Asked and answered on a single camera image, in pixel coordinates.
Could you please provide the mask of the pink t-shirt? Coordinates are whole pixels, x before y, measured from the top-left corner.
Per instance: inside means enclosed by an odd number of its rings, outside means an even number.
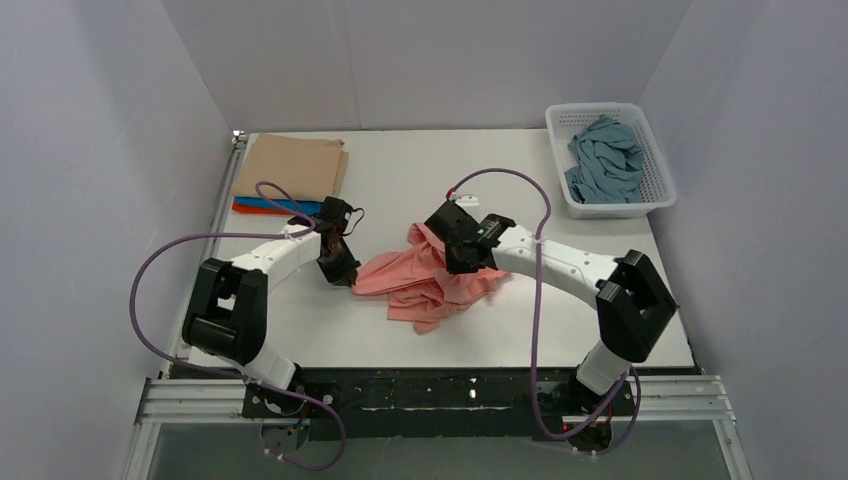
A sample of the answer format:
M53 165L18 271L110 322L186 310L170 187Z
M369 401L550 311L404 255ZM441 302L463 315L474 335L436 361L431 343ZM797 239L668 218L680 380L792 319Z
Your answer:
M491 268L450 274L444 242L422 223L410 226L407 242L407 250L380 254L362 266L351 290L359 296L384 296L387 318L411 323L419 335L494 293L507 276Z

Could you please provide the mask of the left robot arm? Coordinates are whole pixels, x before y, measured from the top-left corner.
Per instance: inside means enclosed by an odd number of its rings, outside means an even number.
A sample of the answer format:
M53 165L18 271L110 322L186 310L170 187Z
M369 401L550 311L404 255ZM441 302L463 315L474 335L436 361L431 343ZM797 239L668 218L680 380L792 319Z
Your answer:
M300 267L316 262L328 283L350 287L360 263L346 244L347 222L293 219L266 242L199 269L182 326L185 343L264 385L287 390L298 365L267 343L271 291Z

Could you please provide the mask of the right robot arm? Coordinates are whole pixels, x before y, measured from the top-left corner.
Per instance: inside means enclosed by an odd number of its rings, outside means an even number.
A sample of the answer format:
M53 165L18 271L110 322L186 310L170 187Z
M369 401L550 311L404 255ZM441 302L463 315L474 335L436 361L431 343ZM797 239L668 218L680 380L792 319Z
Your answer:
M652 260L630 250L615 257L540 240L495 214L477 222L462 214L428 227L443 241L451 274L484 268L519 274L583 301L597 314L600 338L577 367L584 390L606 393L632 365L644 362L678 305Z

